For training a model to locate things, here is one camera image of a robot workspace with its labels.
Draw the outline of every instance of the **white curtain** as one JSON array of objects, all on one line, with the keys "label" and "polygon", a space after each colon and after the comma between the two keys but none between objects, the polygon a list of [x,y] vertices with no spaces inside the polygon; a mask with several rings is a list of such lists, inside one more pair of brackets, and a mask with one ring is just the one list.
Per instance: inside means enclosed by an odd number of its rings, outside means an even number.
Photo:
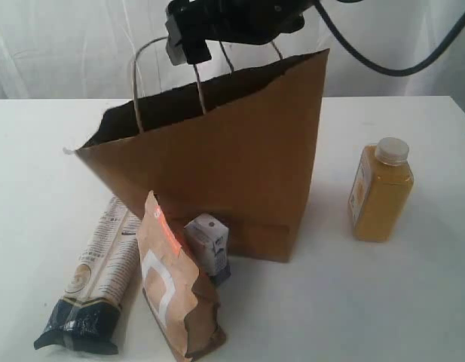
[{"label": "white curtain", "polygon": [[[166,35],[169,0],[0,0],[0,98],[130,98],[130,59]],[[465,0],[324,0],[331,18],[363,54],[391,68],[416,64],[440,43]],[[379,75],[352,58],[314,9],[306,27],[277,39],[284,55],[331,48],[326,96],[451,95],[465,111],[465,30],[429,69],[407,78]],[[228,71],[217,43],[203,78]],[[237,69],[274,61],[271,46],[227,44]],[[142,94],[194,81],[190,66],[172,66],[158,43],[139,64]]]}]

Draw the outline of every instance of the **bottle label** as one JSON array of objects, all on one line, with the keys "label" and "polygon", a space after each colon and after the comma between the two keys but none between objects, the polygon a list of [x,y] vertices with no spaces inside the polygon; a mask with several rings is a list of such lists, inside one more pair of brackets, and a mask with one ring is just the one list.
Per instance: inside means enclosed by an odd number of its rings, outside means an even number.
[{"label": "bottle label", "polygon": [[349,202],[354,226],[356,226],[356,223],[358,222],[370,185],[371,168],[367,157],[363,153],[361,156],[361,162],[358,166],[358,171],[356,172],[356,178],[354,179]]}]

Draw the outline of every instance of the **black cable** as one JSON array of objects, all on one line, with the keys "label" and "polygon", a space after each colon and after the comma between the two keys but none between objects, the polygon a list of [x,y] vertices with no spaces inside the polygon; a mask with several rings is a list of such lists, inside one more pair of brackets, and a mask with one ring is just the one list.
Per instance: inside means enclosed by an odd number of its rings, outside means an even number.
[{"label": "black cable", "polygon": [[314,6],[316,7],[317,12],[323,18],[324,23],[328,26],[331,33],[334,37],[339,41],[339,44],[343,46],[343,48],[355,57],[361,64],[367,66],[368,68],[384,74],[389,75],[391,77],[407,77],[409,75],[418,73],[423,69],[430,66],[433,62],[435,62],[444,52],[445,50],[453,43],[453,41],[458,37],[461,33],[463,28],[465,27],[465,12],[462,14],[460,19],[455,23],[455,25],[451,28],[448,32],[446,37],[443,38],[442,42],[439,46],[423,61],[419,62],[416,66],[412,66],[406,69],[388,69],[383,66],[380,66],[376,63],[373,63],[368,58],[364,57],[359,51],[356,50],[353,45],[351,45],[344,36],[339,32],[336,25],[332,22],[331,18],[329,17],[328,13],[321,5],[320,0],[314,0]]}]

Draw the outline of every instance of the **small carton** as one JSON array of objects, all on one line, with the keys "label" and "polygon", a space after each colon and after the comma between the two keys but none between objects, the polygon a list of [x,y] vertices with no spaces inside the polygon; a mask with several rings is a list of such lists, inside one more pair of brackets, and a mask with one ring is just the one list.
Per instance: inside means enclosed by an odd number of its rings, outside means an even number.
[{"label": "small carton", "polygon": [[192,253],[215,285],[231,276],[227,258],[229,229],[207,213],[184,227]]}]

